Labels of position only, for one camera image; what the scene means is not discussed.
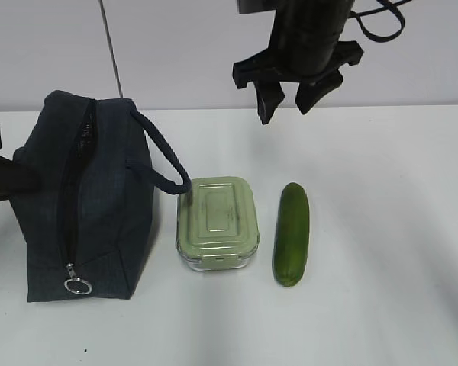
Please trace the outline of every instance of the dark blue bag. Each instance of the dark blue bag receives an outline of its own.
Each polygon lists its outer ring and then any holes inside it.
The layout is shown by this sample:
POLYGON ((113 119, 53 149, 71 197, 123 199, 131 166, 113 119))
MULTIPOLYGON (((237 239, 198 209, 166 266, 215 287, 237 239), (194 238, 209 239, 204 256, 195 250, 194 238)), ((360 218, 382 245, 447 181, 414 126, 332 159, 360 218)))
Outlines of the dark blue bag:
POLYGON ((14 161, 42 188, 11 204, 27 242, 27 301, 131 298, 150 251, 153 189, 191 182, 157 128, 130 99, 54 91, 14 161), (153 170, 144 131, 182 176, 153 170))

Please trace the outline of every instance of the white table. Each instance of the white table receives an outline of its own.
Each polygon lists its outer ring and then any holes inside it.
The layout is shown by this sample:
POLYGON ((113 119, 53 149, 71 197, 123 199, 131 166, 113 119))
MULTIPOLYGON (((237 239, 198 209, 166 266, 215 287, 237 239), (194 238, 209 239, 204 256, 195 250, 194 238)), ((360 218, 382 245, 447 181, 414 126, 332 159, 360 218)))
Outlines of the white table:
MULTIPOLYGON (((0 203, 0 365, 458 366, 458 106, 147 112, 190 175, 250 183, 261 243, 237 271, 175 250, 176 198, 132 300, 26 303, 26 245, 0 203), (272 276, 279 195, 313 201, 308 269, 272 276)), ((37 113, 0 113, 10 157, 37 113)), ((155 166, 175 178, 154 153, 155 166)))

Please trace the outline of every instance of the black cable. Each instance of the black cable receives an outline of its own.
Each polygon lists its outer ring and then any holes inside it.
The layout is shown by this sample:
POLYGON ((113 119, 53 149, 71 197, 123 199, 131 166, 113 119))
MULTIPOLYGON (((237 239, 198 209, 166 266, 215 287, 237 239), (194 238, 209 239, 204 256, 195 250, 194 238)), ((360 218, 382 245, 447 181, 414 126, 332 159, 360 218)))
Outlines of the black cable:
POLYGON ((376 0, 376 1, 382 5, 381 8, 368 10, 368 11, 362 11, 361 13, 356 13, 355 11, 351 11, 348 18, 356 19, 356 21, 358 22, 358 25, 361 28, 361 31, 365 34, 365 36, 368 39, 372 40, 373 42, 378 42, 378 43, 390 42, 391 40, 394 40, 395 38, 400 36, 402 31, 405 28, 405 18, 404 18, 404 15, 398 9, 398 7, 403 4, 407 4, 408 2, 411 2, 412 0, 401 0, 398 2, 391 2, 389 0, 376 0), (392 14, 394 14, 394 16, 397 18, 397 20, 400 23, 400 29, 397 30, 394 34, 391 34, 389 36, 379 36, 378 34, 374 34, 370 32, 365 27, 365 24, 361 20, 361 17, 378 14, 382 11, 390 11, 392 14))
MULTIPOLYGON (((411 2, 412 0, 401 0, 400 2, 395 2, 393 3, 393 5, 395 6, 401 6, 403 4, 407 4, 408 2, 411 2)), ((358 17, 366 17, 368 15, 374 15, 374 14, 378 14, 378 13, 381 13, 382 11, 387 11, 388 9, 383 6, 381 8, 377 8, 377 9, 373 9, 373 10, 367 10, 367 11, 362 11, 360 13, 356 13, 355 11, 352 11, 350 12, 350 16, 348 17, 348 19, 354 19, 354 18, 358 18, 358 17)))

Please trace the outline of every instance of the cucumber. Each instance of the cucumber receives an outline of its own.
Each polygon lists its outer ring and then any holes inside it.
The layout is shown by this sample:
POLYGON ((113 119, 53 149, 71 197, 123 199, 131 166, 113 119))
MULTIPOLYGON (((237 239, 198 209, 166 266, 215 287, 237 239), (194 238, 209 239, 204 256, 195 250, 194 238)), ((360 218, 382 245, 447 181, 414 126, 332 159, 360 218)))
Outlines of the cucumber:
POLYGON ((295 286, 304 275, 307 263, 310 213, 305 189, 289 183, 280 198, 273 274, 282 286, 295 286))

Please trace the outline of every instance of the food container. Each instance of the food container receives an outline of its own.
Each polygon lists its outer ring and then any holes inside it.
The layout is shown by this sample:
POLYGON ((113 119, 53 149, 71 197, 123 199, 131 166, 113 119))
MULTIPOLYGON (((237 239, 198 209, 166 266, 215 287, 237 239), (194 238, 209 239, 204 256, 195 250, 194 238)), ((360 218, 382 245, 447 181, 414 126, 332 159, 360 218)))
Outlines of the food container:
POLYGON ((241 268, 260 233, 253 192, 242 178, 199 178, 178 201, 176 248, 196 271, 241 268))

